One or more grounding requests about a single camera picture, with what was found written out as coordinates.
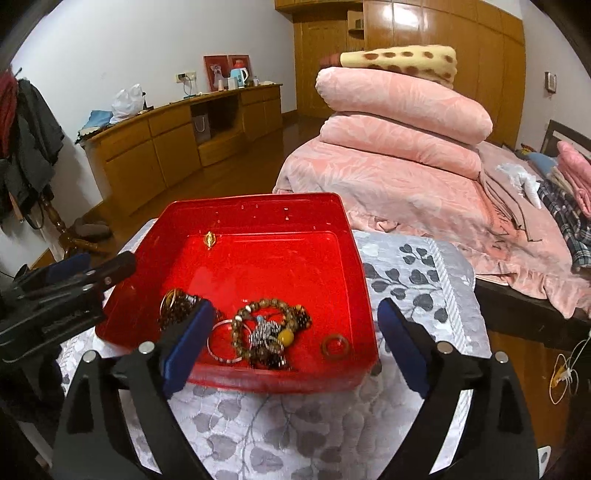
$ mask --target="pink cloth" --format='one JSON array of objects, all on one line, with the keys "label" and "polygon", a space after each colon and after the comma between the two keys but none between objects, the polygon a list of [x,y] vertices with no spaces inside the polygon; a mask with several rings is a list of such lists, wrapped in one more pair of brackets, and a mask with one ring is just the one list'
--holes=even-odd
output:
[{"label": "pink cloth", "polygon": [[332,67],[320,71],[316,90],[337,112],[372,113],[469,145],[492,132],[491,117],[482,105],[429,80]]},{"label": "pink cloth", "polygon": [[585,217],[591,218],[591,165],[575,148],[558,142],[558,169],[574,190],[574,199]]},{"label": "pink cloth", "polygon": [[[485,157],[497,153],[504,163],[509,158],[493,145],[481,147]],[[550,213],[534,209],[545,234],[540,242],[528,242],[476,181],[315,138],[287,158],[273,192],[336,192],[352,228],[450,241],[477,274],[501,277],[530,297],[548,298],[565,317],[575,307],[591,312],[589,282],[571,273],[571,255]]]},{"label": "pink cloth", "polygon": [[361,113],[337,113],[320,130],[325,143],[390,155],[476,180],[480,157],[468,145],[415,130],[393,120]]}]

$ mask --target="wooden cabinet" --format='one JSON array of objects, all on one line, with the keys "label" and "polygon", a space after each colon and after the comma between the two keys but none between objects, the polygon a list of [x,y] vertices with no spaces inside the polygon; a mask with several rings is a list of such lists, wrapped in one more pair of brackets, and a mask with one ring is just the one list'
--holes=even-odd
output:
[{"label": "wooden cabinet", "polygon": [[151,140],[113,158],[106,164],[105,173],[113,195],[126,215],[166,188]]},{"label": "wooden cabinet", "polygon": [[192,123],[154,137],[154,147],[167,187],[201,168]]},{"label": "wooden cabinet", "polygon": [[244,133],[248,141],[252,142],[267,134],[267,120],[265,119],[265,102],[253,103],[243,107],[242,121]]},{"label": "wooden cabinet", "polygon": [[279,86],[259,92],[245,92],[241,95],[241,101],[242,123],[249,141],[252,142],[283,126]]},{"label": "wooden cabinet", "polygon": [[[196,170],[240,154],[281,128],[281,85],[213,92],[122,121],[83,143],[104,200],[130,215]],[[194,118],[211,138],[197,144]]]},{"label": "wooden cabinet", "polygon": [[265,119],[267,120],[267,133],[274,132],[283,127],[281,114],[281,100],[265,102]]}]

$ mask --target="blue gripper pad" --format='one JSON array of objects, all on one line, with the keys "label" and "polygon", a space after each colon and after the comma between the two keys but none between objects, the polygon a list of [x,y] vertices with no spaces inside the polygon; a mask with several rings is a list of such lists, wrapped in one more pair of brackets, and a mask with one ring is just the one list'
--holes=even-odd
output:
[{"label": "blue gripper pad", "polygon": [[46,285],[53,285],[90,268],[90,254],[78,254],[47,267]]},{"label": "blue gripper pad", "polygon": [[201,308],[162,363],[163,392],[166,398],[183,389],[207,337],[212,332],[215,317],[213,305],[208,300],[202,300],[200,305]]},{"label": "blue gripper pad", "polygon": [[378,325],[384,340],[392,351],[408,387],[426,398],[431,388],[427,379],[427,360],[414,343],[403,321],[406,320],[391,299],[384,299],[379,303]]}]

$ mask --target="gray leaf pattern bedspread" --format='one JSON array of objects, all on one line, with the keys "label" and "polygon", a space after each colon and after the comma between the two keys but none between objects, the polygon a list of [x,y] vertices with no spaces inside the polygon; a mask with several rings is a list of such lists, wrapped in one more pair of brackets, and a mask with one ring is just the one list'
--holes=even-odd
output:
[{"label": "gray leaf pattern bedspread", "polygon": [[[134,250],[149,222],[125,249]],[[484,320],[473,294],[474,275],[455,247],[431,239],[354,232],[371,299],[382,361],[377,377],[337,394],[260,395],[187,384],[170,400],[184,434],[216,480],[375,479],[412,425],[422,400],[406,386],[377,327],[378,303],[392,297],[405,315],[437,340],[490,356]],[[82,354],[119,355],[88,330],[63,345],[64,387]],[[464,392],[433,471],[447,466],[465,424]],[[145,466],[158,470],[129,395],[122,397],[129,432]]]}]

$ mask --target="black jacket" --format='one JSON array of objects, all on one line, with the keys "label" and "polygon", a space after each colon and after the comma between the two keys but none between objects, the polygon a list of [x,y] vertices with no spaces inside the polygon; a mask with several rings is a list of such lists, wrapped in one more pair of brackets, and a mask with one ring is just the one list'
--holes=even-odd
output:
[{"label": "black jacket", "polygon": [[41,192],[53,197],[49,182],[63,139],[64,132],[39,90],[20,80],[11,156],[0,160],[0,219],[12,210],[9,192],[23,214],[30,213]]}]

